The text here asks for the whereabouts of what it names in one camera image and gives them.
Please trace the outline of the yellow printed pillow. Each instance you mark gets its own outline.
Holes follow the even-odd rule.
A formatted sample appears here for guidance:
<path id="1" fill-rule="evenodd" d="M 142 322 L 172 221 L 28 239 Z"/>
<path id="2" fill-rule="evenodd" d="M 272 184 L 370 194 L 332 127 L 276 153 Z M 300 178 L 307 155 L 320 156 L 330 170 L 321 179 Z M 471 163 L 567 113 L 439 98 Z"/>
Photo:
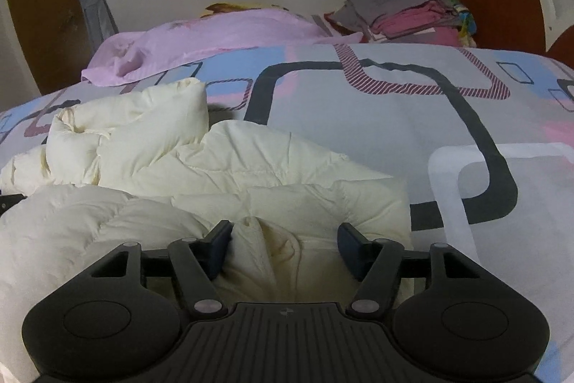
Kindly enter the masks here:
<path id="1" fill-rule="evenodd" d="M 235 3 L 221 2 L 221 3 L 213 3 L 207 6 L 199 17 L 208 18 L 211 15 L 235 13 L 236 11 L 253 11 L 253 10 L 265 10 L 265 9 L 288 11 L 287 8 L 274 4 L 235 4 Z"/>

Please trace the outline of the cream white puffer jacket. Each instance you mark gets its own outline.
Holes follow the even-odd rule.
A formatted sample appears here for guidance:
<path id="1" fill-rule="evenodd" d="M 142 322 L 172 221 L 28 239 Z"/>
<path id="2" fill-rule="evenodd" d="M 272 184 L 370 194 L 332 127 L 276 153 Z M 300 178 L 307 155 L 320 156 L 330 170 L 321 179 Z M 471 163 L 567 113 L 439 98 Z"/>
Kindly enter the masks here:
<path id="1" fill-rule="evenodd" d="M 120 244 L 145 250 L 234 229 L 216 288 L 238 301 L 347 301 L 354 280 L 337 230 L 410 244 L 401 180 L 294 134 L 208 121 L 205 88 L 185 79 L 59 111 L 45 144 L 12 157 L 1 190 L 1 378 L 37 370 L 22 342 L 41 299 Z"/>

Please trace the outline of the brown wooden door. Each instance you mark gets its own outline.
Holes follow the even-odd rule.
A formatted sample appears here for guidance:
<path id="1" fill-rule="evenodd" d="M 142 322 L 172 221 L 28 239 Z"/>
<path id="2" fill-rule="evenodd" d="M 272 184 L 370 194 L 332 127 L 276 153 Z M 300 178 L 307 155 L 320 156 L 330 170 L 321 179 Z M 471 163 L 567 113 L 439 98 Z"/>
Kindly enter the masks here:
<path id="1" fill-rule="evenodd" d="M 15 34 L 42 94 L 75 85 L 91 58 L 79 0 L 7 0 Z"/>

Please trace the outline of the stack of folded clothes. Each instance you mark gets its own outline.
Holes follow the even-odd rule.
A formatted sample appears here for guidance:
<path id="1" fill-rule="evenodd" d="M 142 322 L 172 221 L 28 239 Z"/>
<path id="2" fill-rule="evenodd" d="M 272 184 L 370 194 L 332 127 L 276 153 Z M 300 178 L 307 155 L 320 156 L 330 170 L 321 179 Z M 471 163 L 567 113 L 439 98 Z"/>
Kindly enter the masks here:
<path id="1" fill-rule="evenodd" d="M 459 0 L 345 0 L 324 18 L 339 33 L 362 34 L 366 43 L 476 44 L 476 22 Z"/>

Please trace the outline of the patterned bed sheet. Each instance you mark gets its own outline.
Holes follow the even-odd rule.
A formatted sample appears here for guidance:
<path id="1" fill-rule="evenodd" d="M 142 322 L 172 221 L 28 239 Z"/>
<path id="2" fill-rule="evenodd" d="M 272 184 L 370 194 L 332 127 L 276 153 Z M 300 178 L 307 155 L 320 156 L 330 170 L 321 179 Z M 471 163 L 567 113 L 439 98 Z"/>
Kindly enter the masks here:
<path id="1" fill-rule="evenodd" d="M 573 72 L 518 51 L 306 45 L 229 51 L 137 85 L 82 81 L 3 114 L 1 171 L 61 110 L 185 79 L 208 121 L 294 134 L 401 180 L 409 249 L 444 242 L 534 303 L 551 329 L 536 375 L 573 378 Z"/>

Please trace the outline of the pink blanket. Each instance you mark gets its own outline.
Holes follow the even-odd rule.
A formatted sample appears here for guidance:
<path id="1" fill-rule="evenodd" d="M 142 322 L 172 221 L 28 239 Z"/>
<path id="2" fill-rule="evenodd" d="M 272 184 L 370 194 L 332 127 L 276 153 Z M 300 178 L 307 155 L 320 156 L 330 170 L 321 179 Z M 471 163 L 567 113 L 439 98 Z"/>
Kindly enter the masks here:
<path id="1" fill-rule="evenodd" d="M 100 88 L 141 81 L 227 51 L 314 44 L 358 44 L 363 35 L 330 36 L 317 24 L 279 9 L 232 11 L 122 32 L 97 49 L 82 79 Z"/>

